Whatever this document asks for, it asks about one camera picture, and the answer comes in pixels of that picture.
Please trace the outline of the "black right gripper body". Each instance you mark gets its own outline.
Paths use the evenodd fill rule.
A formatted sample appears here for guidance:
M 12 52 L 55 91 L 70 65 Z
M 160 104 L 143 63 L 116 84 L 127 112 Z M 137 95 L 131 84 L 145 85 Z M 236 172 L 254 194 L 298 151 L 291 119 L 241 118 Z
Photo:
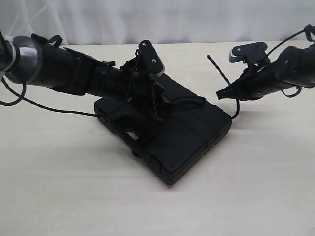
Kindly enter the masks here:
M 264 66 L 256 73 L 246 68 L 238 82 L 238 98 L 242 101 L 258 100 L 268 94 L 283 90 L 283 83 L 275 78 L 277 63 Z

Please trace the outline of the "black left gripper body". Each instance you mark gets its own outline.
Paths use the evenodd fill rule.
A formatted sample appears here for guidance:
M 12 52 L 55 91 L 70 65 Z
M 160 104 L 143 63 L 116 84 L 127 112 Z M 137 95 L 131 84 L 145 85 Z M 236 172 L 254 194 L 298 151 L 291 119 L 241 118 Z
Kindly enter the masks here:
M 131 99 L 131 103 L 137 109 L 150 111 L 150 81 L 157 81 L 158 77 L 146 70 L 141 56 L 135 56 L 120 69 L 126 72 L 130 79 L 127 96 Z

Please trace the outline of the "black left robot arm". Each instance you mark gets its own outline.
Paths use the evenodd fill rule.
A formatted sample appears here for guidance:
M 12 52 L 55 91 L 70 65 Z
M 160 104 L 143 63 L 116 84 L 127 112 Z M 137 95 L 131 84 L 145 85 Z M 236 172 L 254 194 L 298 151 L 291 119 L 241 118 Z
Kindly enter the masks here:
M 33 34 L 0 41 L 0 81 L 22 85 L 16 100 L 2 101 L 10 107 L 26 99 L 27 86 L 46 87 L 75 96 L 93 95 L 114 101 L 114 107 L 98 109 L 95 116 L 110 119 L 127 104 L 141 113 L 149 126 L 145 138 L 154 134 L 176 102 L 166 97 L 158 82 L 164 66 L 149 41 L 143 41 L 134 57 L 117 67 L 113 61 L 99 61 L 71 48 L 61 47 L 61 37 L 50 39 Z

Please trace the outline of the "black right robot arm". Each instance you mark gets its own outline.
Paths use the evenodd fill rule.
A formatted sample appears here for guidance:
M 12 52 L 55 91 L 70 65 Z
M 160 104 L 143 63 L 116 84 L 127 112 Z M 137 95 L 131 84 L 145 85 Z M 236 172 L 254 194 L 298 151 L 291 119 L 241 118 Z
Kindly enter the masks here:
M 243 62 L 248 67 L 237 80 L 216 92 L 219 100 L 259 100 L 292 87 L 314 88 L 314 45 L 305 49 L 288 46 L 274 62 L 270 61 L 266 50 L 267 44 L 264 42 L 239 45 L 231 49 L 230 63 Z

